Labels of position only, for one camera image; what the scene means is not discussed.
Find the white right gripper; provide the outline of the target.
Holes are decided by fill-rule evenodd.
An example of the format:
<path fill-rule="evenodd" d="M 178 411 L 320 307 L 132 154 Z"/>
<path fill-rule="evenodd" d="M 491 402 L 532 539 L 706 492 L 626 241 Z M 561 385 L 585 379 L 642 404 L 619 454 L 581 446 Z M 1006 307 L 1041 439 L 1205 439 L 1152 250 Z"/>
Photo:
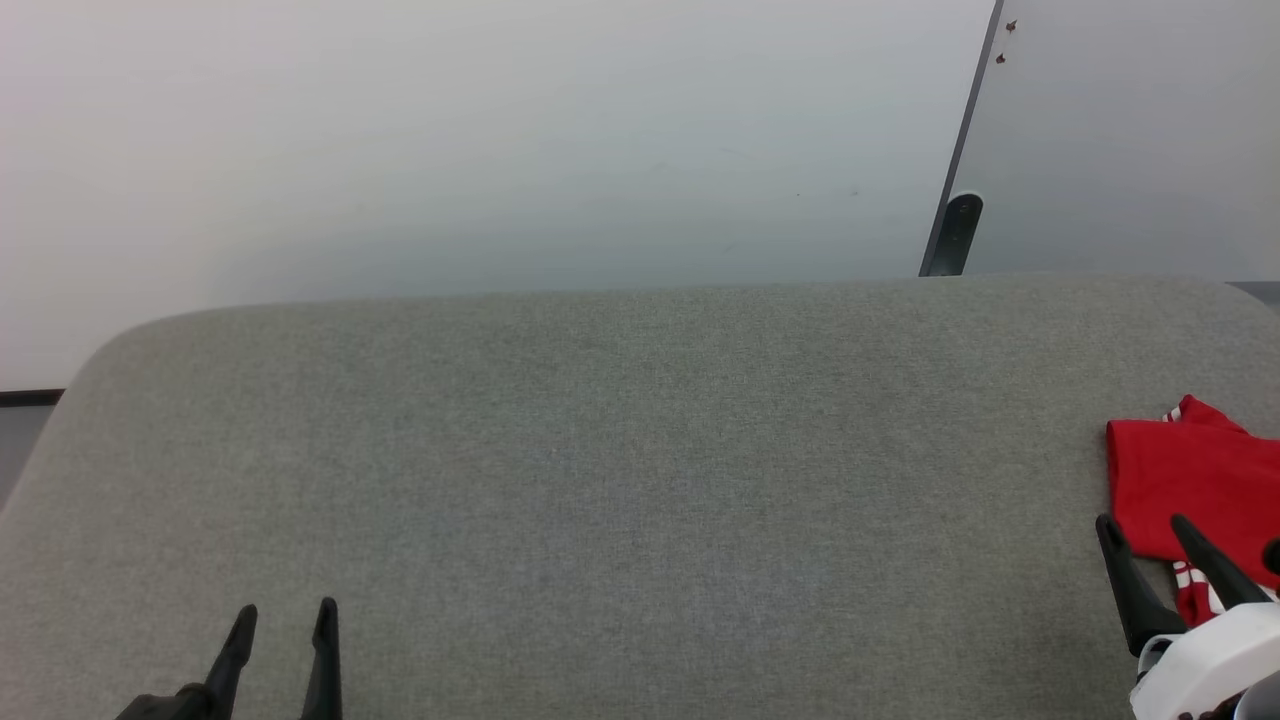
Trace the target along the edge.
<path fill-rule="evenodd" d="M 1138 570 L 1119 524 L 1108 514 L 1094 520 L 1125 646 L 1138 657 L 1137 719 L 1198 717 L 1254 685 L 1277 685 L 1270 679 L 1279 670 L 1279 606 L 1185 515 L 1175 514 L 1171 528 L 1228 610 L 1189 632 Z"/>

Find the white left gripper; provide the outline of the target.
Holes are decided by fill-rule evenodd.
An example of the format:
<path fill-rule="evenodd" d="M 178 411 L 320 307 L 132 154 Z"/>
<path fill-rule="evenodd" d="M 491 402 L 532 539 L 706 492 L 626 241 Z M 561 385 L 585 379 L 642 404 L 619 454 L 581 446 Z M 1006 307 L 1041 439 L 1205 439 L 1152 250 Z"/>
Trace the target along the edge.
<path fill-rule="evenodd" d="M 138 694 L 116 720 L 230 719 L 239 678 L 250 661 L 259 610 L 248 603 L 238 612 L 205 685 L 183 685 L 175 694 Z M 311 635 L 314 661 L 303 700 L 303 720 L 343 719 L 339 619 L 334 598 L 323 598 Z"/>

